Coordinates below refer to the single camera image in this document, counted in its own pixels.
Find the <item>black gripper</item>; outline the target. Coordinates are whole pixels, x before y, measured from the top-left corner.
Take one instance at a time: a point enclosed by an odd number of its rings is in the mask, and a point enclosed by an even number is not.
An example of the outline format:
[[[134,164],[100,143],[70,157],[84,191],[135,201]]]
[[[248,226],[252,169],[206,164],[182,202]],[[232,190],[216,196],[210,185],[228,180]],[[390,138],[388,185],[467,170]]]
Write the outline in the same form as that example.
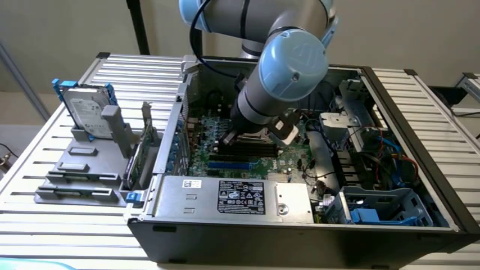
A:
[[[232,145],[236,141],[238,137],[246,133],[256,133],[263,129],[262,125],[250,124],[250,125],[234,125],[227,129],[227,132],[224,133],[220,143],[223,145]]]

